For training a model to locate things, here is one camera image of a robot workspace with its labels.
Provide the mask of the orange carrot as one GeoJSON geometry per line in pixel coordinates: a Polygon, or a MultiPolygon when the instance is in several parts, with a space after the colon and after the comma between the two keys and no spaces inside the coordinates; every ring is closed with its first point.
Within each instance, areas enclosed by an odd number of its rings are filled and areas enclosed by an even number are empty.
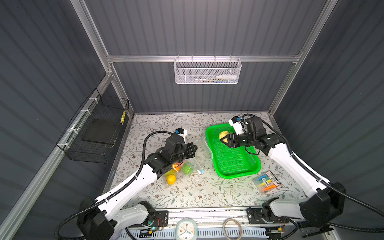
{"type": "Polygon", "coordinates": [[[176,172],[179,172],[182,168],[183,163],[175,163],[172,165],[172,169],[176,172]]]}

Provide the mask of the green cabbage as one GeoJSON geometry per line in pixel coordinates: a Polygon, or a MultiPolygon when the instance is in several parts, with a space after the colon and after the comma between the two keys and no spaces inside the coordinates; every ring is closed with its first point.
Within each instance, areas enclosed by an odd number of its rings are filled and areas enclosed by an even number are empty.
{"type": "Polygon", "coordinates": [[[183,166],[182,166],[182,171],[185,175],[189,175],[189,174],[192,174],[194,172],[194,168],[191,164],[189,163],[185,163],[183,166]]]}

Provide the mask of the clear zip top bag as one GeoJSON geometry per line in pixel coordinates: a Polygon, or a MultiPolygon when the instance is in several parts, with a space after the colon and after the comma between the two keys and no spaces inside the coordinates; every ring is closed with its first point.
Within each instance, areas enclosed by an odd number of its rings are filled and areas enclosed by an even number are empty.
{"type": "Polygon", "coordinates": [[[212,164],[213,154],[209,148],[207,138],[204,137],[202,140],[196,140],[194,142],[194,144],[196,146],[198,146],[198,149],[196,151],[196,156],[194,158],[186,159],[183,161],[183,165],[185,163],[191,164],[194,168],[194,172],[192,174],[185,175],[183,173],[182,169],[179,172],[176,172],[173,169],[171,169],[162,177],[164,179],[163,182],[165,184],[167,184],[168,186],[172,186],[172,185],[169,185],[167,183],[166,178],[168,175],[175,175],[176,176],[177,180],[173,184],[173,185],[175,185],[176,183],[181,182],[183,179],[185,179],[186,177],[192,176],[193,174],[195,174],[195,175],[196,174],[197,175],[204,174],[206,172],[207,168],[210,166],[210,164],[212,164]]]}

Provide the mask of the yellow lemon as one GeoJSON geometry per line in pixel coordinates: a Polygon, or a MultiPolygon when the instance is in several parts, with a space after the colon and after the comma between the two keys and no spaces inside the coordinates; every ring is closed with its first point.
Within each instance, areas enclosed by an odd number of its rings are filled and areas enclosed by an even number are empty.
{"type": "Polygon", "coordinates": [[[177,178],[175,175],[168,175],[166,180],[169,185],[173,185],[176,182],[177,178]]]}

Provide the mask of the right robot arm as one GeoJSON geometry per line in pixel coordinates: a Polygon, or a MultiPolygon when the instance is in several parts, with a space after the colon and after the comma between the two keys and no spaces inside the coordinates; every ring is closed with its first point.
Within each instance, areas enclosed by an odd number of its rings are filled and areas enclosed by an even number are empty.
{"type": "Polygon", "coordinates": [[[268,124],[252,114],[235,116],[229,124],[235,131],[221,135],[221,143],[229,148],[254,147],[260,150],[283,167],[305,194],[301,200],[287,201],[277,197],[264,202],[261,214],[266,223],[285,217],[321,227],[343,213],[344,186],[332,184],[309,167],[291,150],[283,135],[276,130],[268,134],[268,124]]]}

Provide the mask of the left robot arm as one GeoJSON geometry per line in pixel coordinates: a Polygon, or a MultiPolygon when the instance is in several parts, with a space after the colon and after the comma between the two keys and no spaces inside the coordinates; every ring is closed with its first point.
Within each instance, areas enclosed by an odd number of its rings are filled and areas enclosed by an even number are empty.
{"type": "Polygon", "coordinates": [[[194,158],[197,149],[195,144],[186,143],[184,134],[179,131],[171,133],[165,145],[144,156],[138,170],[117,187],[95,199],[84,199],[77,215],[77,226],[83,234],[80,238],[109,240],[123,228],[150,223],[156,212],[146,201],[130,208],[126,217],[118,212],[137,193],[168,173],[175,164],[194,158]]]}

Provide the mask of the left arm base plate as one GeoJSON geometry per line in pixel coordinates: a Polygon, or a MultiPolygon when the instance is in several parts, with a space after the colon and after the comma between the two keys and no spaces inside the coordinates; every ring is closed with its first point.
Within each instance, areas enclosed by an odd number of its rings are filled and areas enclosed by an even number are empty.
{"type": "Polygon", "coordinates": [[[169,211],[155,211],[150,213],[143,223],[129,226],[129,228],[138,227],[166,227],[168,225],[169,211]]]}

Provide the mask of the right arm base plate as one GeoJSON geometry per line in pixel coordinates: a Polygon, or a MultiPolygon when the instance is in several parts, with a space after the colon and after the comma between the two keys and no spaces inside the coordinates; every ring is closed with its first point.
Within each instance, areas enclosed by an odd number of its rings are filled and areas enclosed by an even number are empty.
{"type": "Polygon", "coordinates": [[[285,217],[276,217],[266,208],[247,208],[246,215],[250,224],[282,224],[285,225],[289,221],[285,217]]]}

